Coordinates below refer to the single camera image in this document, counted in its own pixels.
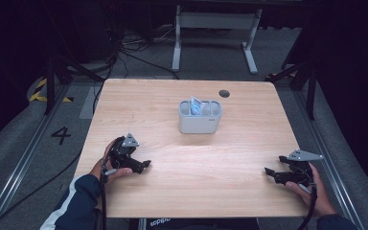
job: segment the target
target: person's hand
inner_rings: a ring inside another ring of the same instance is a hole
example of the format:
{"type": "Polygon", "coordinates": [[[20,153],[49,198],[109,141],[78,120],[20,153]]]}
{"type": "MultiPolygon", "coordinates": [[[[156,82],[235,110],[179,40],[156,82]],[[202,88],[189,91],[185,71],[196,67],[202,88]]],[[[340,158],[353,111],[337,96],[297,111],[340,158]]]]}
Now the person's hand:
{"type": "MultiPolygon", "coordinates": [[[[103,154],[103,158],[102,159],[100,159],[96,164],[95,164],[95,166],[94,166],[94,168],[92,168],[92,170],[91,170],[91,172],[90,172],[90,174],[93,174],[93,175],[95,175],[95,177],[97,177],[99,180],[100,180],[100,178],[101,178],[101,165],[102,165],[102,163],[103,163],[103,161],[104,161],[104,159],[106,158],[106,155],[107,155],[107,153],[109,152],[109,150],[110,150],[110,148],[112,147],[112,145],[113,145],[113,143],[115,142],[115,140],[114,141],[112,141],[107,147],[106,147],[106,149],[105,149],[105,153],[103,154]]],[[[108,161],[108,162],[106,162],[106,168],[108,169],[108,170],[112,170],[112,166],[111,166],[111,164],[110,164],[110,161],[108,161]]],[[[120,168],[120,169],[118,169],[118,171],[116,171],[115,173],[113,173],[113,174],[110,174],[109,176],[108,176],[108,181],[107,182],[112,182],[112,181],[114,181],[116,178],[118,178],[118,177],[121,177],[121,176],[124,176],[124,175],[128,175],[128,174],[132,174],[132,169],[130,169],[130,168],[120,168]]]]}
{"type": "MultiPolygon", "coordinates": [[[[334,209],[334,207],[330,203],[330,200],[328,199],[324,183],[322,182],[321,177],[319,176],[318,170],[311,163],[310,167],[312,169],[313,181],[316,183],[318,195],[318,199],[315,202],[315,209],[314,209],[315,213],[319,217],[336,214],[336,210],[334,209]]],[[[300,186],[298,186],[296,183],[288,181],[286,183],[286,187],[295,192],[296,194],[298,194],[300,197],[302,197],[307,205],[311,204],[311,195],[309,195],[307,192],[301,189],[300,186]]]]}

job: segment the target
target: table top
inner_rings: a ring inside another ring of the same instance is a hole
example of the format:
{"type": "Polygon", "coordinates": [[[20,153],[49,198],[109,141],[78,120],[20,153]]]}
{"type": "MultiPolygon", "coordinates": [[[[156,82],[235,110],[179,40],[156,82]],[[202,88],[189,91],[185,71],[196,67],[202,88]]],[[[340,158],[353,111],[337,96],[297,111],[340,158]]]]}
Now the table top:
{"type": "Polygon", "coordinates": [[[279,155],[298,144],[273,84],[214,80],[107,80],[76,175],[88,173],[115,138],[131,133],[142,174],[106,185],[114,218],[302,217],[303,201],[265,174],[287,172],[279,155]],[[230,93],[228,98],[220,90],[230,93]],[[213,134],[179,131],[178,105],[218,101],[213,134]]]}

